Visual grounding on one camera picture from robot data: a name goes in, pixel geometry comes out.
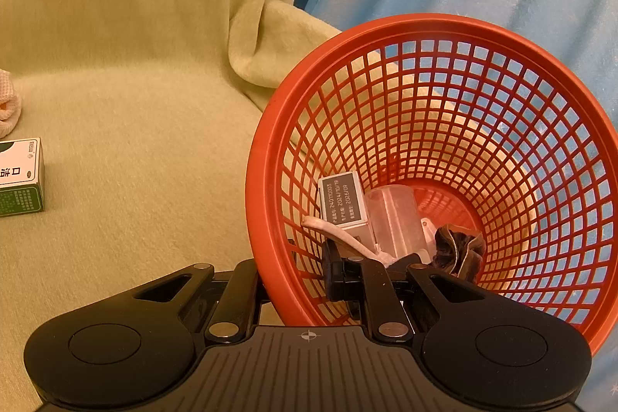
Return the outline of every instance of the small cardboard box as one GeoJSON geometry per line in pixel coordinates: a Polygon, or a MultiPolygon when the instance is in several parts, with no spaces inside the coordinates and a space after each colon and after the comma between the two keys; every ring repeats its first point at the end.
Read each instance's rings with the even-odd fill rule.
{"type": "Polygon", "coordinates": [[[43,209],[40,138],[0,142],[0,217],[43,209]]]}
{"type": "Polygon", "coordinates": [[[320,178],[317,187],[322,218],[341,227],[373,251],[375,240],[367,218],[358,173],[346,171],[320,178]]]}

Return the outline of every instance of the clear plastic container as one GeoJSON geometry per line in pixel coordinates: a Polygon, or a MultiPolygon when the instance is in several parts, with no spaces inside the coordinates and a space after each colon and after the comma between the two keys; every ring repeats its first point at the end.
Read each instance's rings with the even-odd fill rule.
{"type": "Polygon", "coordinates": [[[431,261],[433,254],[427,250],[412,188],[397,184],[377,187],[365,194],[365,206],[383,252],[397,259],[418,253],[424,263],[431,261]]]}

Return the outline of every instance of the basket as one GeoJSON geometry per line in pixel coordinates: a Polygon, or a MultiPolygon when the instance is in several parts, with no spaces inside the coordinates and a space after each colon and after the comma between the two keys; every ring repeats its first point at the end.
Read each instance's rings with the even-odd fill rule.
{"type": "Polygon", "coordinates": [[[593,352],[618,315],[617,135],[585,86],[495,25],[402,15],[318,47],[258,125],[246,216],[283,322],[355,324],[324,293],[317,179],[410,185],[421,217],[483,232],[481,287],[576,325],[593,352]]]}

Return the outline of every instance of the white towel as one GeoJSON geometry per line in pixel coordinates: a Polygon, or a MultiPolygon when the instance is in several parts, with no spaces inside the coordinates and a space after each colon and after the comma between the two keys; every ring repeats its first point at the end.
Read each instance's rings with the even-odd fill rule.
{"type": "Polygon", "coordinates": [[[0,69],[0,138],[7,136],[22,113],[22,99],[15,93],[10,74],[0,69]]]}

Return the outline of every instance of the yellow blanket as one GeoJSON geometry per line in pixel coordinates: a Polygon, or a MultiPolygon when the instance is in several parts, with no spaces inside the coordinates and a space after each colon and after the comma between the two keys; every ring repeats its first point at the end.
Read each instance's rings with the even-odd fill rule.
{"type": "Polygon", "coordinates": [[[292,0],[0,0],[0,68],[39,136],[46,209],[0,219],[0,411],[47,319],[251,255],[243,187],[271,90],[336,30],[292,0]]]}

